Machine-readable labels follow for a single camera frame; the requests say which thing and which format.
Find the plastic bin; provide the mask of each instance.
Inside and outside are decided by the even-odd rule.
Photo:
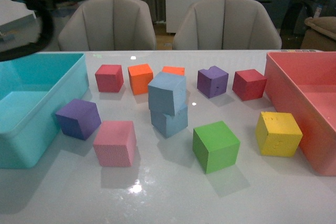
[[[55,112],[89,82],[83,53],[0,63],[0,168],[31,168],[59,132]]]
[[[312,168],[336,176],[336,52],[269,52],[265,77],[276,110],[297,121]]]

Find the red plastic bin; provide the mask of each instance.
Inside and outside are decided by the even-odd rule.
[[[320,175],[336,176],[336,52],[269,52],[266,95],[292,113],[307,160]]]

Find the light blue cube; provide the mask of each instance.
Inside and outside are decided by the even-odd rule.
[[[148,84],[151,111],[176,115],[186,101],[186,77],[160,72]]]
[[[171,137],[188,126],[188,106],[183,105],[175,116],[151,110],[153,126],[165,137]]]

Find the chair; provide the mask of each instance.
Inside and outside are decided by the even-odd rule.
[[[304,34],[301,49],[336,51],[336,17],[306,18],[309,29]]]
[[[87,0],[58,36],[61,51],[155,50],[148,4],[141,0]]]
[[[201,0],[192,4],[173,41],[174,50],[280,49],[281,38],[255,0]]]

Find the glossy table surface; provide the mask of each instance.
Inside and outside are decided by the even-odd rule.
[[[132,167],[101,167],[86,141],[60,132],[37,165],[0,169],[0,223],[335,223],[336,177],[322,177],[301,150],[294,157],[261,156],[255,127],[267,96],[242,102],[232,91],[235,71],[264,73],[267,51],[88,52],[89,90],[102,121],[132,120],[137,138]],[[127,67],[185,67],[188,127],[165,139],[151,124],[148,94],[133,96]],[[119,93],[99,93],[95,72],[122,65]],[[227,92],[208,99],[197,71],[229,73]],[[241,141],[234,166],[205,175],[193,151],[193,128],[223,120]]]

